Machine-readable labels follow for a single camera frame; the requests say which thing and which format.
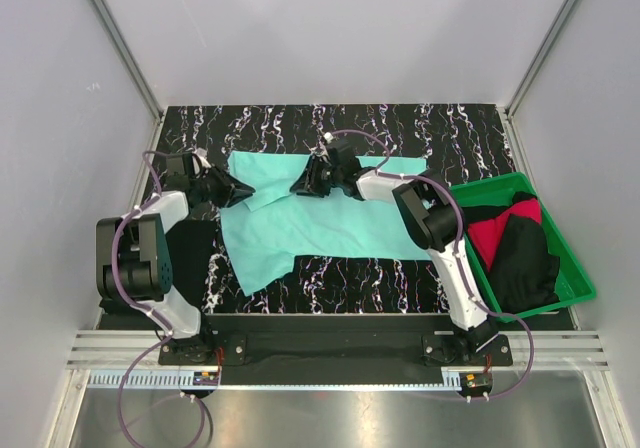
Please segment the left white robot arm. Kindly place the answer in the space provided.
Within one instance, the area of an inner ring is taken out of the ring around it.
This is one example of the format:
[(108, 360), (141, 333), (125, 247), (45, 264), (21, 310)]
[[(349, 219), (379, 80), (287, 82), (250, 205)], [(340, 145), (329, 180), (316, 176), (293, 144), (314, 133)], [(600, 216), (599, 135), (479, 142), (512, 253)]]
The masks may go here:
[(196, 364), (215, 354), (216, 340), (200, 310), (174, 285), (167, 233), (203, 203), (230, 208), (255, 193), (216, 166), (169, 168), (160, 190), (121, 217), (96, 225), (96, 285), (103, 301), (147, 316), (170, 350)]

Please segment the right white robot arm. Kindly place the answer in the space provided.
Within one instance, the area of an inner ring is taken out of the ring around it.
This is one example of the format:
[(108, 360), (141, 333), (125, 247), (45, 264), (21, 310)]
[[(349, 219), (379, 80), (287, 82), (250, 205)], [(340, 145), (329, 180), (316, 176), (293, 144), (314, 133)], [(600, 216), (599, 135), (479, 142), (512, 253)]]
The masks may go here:
[(429, 171), (391, 174), (364, 167), (356, 158), (334, 162), (312, 155), (290, 192), (324, 198), (334, 188), (359, 201), (395, 204), (410, 239), (431, 258), (447, 297), (453, 334), (442, 353), (430, 358), (472, 365), (486, 357), (498, 329), (467, 258), (462, 210), (444, 182)]

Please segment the turquoise t shirt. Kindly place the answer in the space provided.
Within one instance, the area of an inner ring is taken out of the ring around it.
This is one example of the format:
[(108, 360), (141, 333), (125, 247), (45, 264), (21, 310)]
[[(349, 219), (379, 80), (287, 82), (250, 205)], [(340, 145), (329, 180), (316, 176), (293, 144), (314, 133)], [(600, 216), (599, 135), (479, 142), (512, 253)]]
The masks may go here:
[(339, 189), (326, 198), (290, 193), (309, 158), (234, 151), (232, 176), (255, 188), (220, 212), (223, 242), (246, 295), (292, 272), (299, 256), (428, 259), (409, 237), (394, 202), (357, 201)]

